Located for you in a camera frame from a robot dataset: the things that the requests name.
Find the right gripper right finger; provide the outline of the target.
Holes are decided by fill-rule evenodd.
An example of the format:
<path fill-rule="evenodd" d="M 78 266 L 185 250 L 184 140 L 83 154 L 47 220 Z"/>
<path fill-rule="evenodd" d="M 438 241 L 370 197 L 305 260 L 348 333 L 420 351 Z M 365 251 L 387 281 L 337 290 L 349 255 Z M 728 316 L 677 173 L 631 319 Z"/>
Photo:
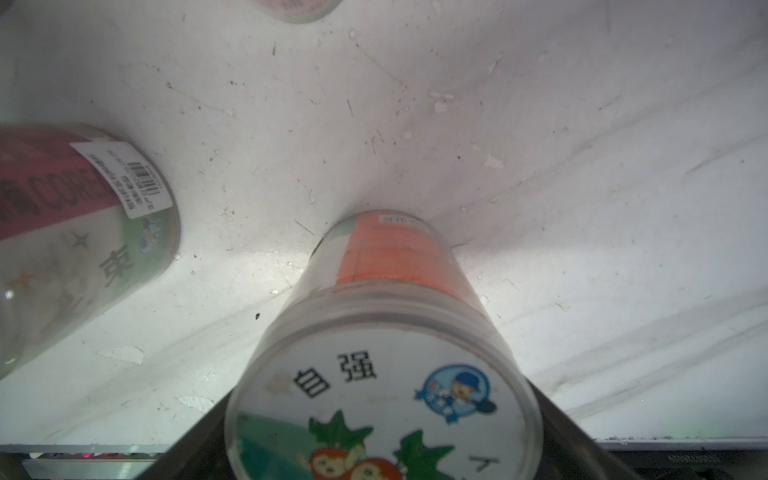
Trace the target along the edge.
<path fill-rule="evenodd" d="M 542 456 L 535 480 L 640 480 L 635 471 L 601 448 L 533 383 L 543 421 Z"/>

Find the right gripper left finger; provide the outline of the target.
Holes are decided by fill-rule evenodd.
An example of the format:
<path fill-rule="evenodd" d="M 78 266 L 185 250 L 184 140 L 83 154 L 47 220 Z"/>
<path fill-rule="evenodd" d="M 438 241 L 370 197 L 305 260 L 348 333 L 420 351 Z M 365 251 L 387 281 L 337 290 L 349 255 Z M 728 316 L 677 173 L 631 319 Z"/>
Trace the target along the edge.
<path fill-rule="evenodd" d="M 138 480 L 233 480 L 227 456 L 227 393 L 180 440 L 144 470 Z"/>

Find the strawberry lid seed container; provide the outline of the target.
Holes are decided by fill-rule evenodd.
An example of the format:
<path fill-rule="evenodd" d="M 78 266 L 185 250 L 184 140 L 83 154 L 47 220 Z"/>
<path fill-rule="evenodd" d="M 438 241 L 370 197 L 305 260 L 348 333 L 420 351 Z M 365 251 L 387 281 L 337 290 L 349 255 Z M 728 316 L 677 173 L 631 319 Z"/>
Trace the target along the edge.
<path fill-rule="evenodd" d="M 281 458 L 425 450 L 448 479 L 531 479 L 543 425 L 449 247 L 417 217 L 373 210 L 312 253 L 231 394 L 225 438 L 239 479 L 247 443 Z"/>

